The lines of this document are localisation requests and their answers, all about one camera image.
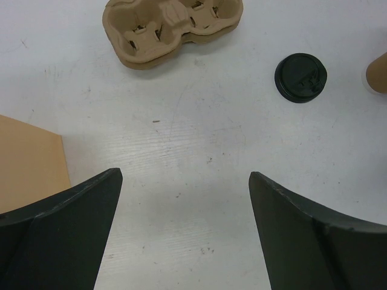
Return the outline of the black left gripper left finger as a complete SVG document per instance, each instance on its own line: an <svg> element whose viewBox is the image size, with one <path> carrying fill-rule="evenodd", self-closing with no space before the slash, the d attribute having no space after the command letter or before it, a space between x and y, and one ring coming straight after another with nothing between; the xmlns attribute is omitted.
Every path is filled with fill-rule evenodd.
<svg viewBox="0 0 387 290"><path fill-rule="evenodd" d="M93 289L122 182L111 168L1 214L1 289Z"/></svg>

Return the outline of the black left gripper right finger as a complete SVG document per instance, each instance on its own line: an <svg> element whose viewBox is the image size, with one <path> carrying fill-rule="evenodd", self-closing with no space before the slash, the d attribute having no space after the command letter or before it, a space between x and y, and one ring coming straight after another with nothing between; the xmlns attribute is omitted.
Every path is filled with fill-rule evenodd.
<svg viewBox="0 0 387 290"><path fill-rule="evenodd" d="M249 192L272 289L386 289L386 226L253 172Z"/></svg>

